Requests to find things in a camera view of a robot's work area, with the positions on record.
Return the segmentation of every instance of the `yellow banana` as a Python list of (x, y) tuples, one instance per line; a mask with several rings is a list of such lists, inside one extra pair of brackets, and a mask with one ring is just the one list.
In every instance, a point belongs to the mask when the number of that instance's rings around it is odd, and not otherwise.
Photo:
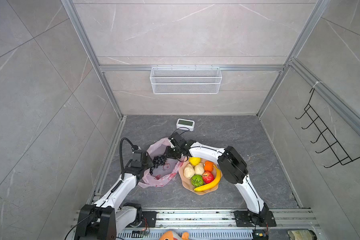
[(210, 182), (210, 183), (208, 183), (206, 185), (202, 185), (200, 187), (195, 188), (194, 190), (196, 192), (202, 192), (204, 190), (211, 189), (212, 187), (216, 186), (220, 182), (221, 171), (215, 165), (213, 165), (213, 167), (216, 169), (216, 177), (215, 177), (215, 179), (212, 182)]

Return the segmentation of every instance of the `digital clock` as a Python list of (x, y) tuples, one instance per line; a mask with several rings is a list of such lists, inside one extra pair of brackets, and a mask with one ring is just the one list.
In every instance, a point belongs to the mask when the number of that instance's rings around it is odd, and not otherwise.
[(184, 130), (187, 130), (188, 128), (189, 131), (193, 132), (194, 127), (195, 127), (195, 121), (182, 119), (182, 118), (177, 119), (176, 128), (180, 128)]

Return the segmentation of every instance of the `pink plastic bag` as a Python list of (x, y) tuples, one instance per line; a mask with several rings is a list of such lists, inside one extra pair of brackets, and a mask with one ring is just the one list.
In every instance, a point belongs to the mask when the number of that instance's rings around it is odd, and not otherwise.
[[(163, 155), (167, 146), (170, 145), (171, 143), (168, 137), (166, 137), (149, 146), (147, 152), (153, 159), (156, 156)], [(159, 168), (153, 170), (153, 176), (149, 173), (149, 169), (145, 170), (142, 177), (144, 183), (140, 181), (137, 184), (142, 188), (163, 187), (175, 177), (182, 165), (182, 162), (168, 158), (164, 166), (159, 166)]]

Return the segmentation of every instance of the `wire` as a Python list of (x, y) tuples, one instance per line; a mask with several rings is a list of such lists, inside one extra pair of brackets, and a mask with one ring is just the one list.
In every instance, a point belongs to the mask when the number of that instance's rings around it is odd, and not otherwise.
[(209, 147), (204, 147), (204, 146), (195, 146), (195, 147), (207, 148), (207, 149), (211, 149), (211, 150), (213, 150), (213, 151), (219, 152), (219, 151), (217, 151), (216, 149), (212, 149), (212, 148), (209, 148)]
[(95, 212), (97, 212), (97, 211), (101, 208), (101, 206), (106, 203), (106, 200), (109, 198), (109, 196), (110, 196), (111, 194), (112, 194), (112, 193), (110, 193), (110, 194), (107, 196), (107, 198), (104, 200), (104, 202), (103, 202), (97, 209), (95, 209), (95, 210), (93, 211), (93, 213), (89, 214), (89, 215), (86, 216), (84, 219), (82, 219), (80, 222), (78, 222), (76, 225), (74, 225), (74, 226), (69, 230), (69, 232), (67, 233), (67, 235), (65, 235), (64, 240), (67, 239), (69, 233), (70, 233), (77, 225), (79, 225), (82, 221), (86, 220), (86, 219), (89, 218), (92, 214), (94, 214)]
[[(175, 143), (175, 147), (176, 147), (176, 150), (177, 150), (177, 153), (180, 153), (181, 154), (181, 151), (180, 151), (180, 147), (179, 147), (179, 145), (178, 145), (178, 142), (173, 138), (173, 141), (174, 141), (174, 143)], [(179, 161), (179, 162), (186, 162), (186, 161), (188, 161), (188, 159), (189, 159), (189, 156), (187, 156), (187, 160), (185, 160), (185, 161), (180, 161), (180, 159), (177, 159), (177, 157), (176, 157), (176, 160), (177, 161)]]
[(132, 147), (132, 151), (139, 149), (137, 145), (134, 145), (128, 138), (123, 137), (120, 139), (119, 156), (120, 156), (120, 169), (121, 169), (121, 180), (124, 180), (124, 162), (123, 162), (123, 141), (126, 140)]
[(245, 176), (245, 180), (247, 181), (248, 185), (250, 186), (251, 190), (253, 191), (254, 195), (256, 196), (256, 198), (257, 198), (257, 205), (259, 206), (259, 216), (257, 217), (256, 224), (254, 225), (254, 230), (253, 230), (253, 233), (256, 233), (256, 225), (257, 225), (257, 223), (259, 222), (259, 218), (260, 218), (260, 202), (259, 202), (259, 197), (258, 197), (258, 195), (256, 194), (256, 192), (254, 191), (254, 189), (252, 188), (252, 186), (249, 184), (249, 182), (248, 182), (248, 176)]
[(145, 221), (145, 230), (144, 230), (144, 231), (147, 231), (147, 228), (148, 228), (147, 219), (146, 219), (146, 218), (144, 218), (144, 221)]
[(187, 127), (179, 127), (179, 128), (177, 128), (175, 131), (173, 131), (172, 134), (174, 134), (177, 130), (183, 130), (184, 132), (189, 132), (189, 131), (190, 131), (190, 129), (187, 128)]

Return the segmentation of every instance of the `plastic fruit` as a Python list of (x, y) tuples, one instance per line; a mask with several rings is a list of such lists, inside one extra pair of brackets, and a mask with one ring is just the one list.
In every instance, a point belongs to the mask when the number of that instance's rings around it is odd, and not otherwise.
[(204, 184), (203, 178), (201, 175), (194, 175), (191, 179), (191, 183), (195, 187), (202, 186)]
[(216, 177), (215, 177), (215, 179), (214, 179), (212, 182), (210, 182), (210, 183), (208, 183), (208, 184), (206, 184), (206, 185), (202, 185), (202, 186), (200, 186), (200, 187), (195, 188), (194, 190), (195, 190), (196, 192), (202, 192), (202, 191), (211, 189), (211, 188), (213, 188), (214, 186), (216, 186), (216, 185), (220, 182), (220, 179), (221, 179), (221, 171), (220, 171), (215, 165), (213, 165), (213, 167), (216, 169)]
[(199, 157), (191, 157), (191, 158), (189, 159), (189, 162), (190, 162), (193, 166), (196, 166), (196, 165), (199, 164), (201, 161), (202, 161), (202, 159), (199, 158)]
[(210, 171), (205, 171), (202, 175), (202, 178), (206, 184), (212, 182), (215, 179), (215, 177), (213, 176), (213, 174)]
[(195, 175), (195, 170), (191, 164), (188, 164), (183, 171), (183, 175), (187, 179), (191, 179)]
[(195, 174), (196, 175), (203, 175), (204, 173), (204, 164), (201, 162), (195, 166)]
[(204, 170), (211, 172), (211, 171), (213, 170), (213, 162), (206, 161), (206, 162), (204, 163)]

